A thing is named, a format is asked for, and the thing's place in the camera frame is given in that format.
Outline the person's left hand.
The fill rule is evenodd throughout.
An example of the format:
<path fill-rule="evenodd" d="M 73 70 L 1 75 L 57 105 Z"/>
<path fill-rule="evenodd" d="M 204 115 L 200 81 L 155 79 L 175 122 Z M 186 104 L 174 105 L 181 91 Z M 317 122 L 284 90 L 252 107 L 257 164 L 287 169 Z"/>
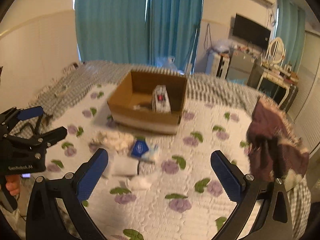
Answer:
<path fill-rule="evenodd" d="M 19 175 L 9 175 L 6 176 L 6 188 L 12 196 L 16 196 L 20 192 L 20 176 Z"/>

